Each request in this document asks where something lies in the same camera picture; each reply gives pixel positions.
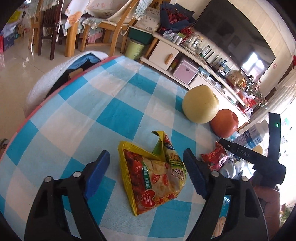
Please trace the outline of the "right hand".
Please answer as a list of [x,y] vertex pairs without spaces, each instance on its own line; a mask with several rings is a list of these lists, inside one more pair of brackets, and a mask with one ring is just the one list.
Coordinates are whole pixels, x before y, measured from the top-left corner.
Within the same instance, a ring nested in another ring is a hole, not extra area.
[[272,239],[280,229],[280,193],[269,187],[255,186],[258,198],[266,202],[264,216],[269,239]]

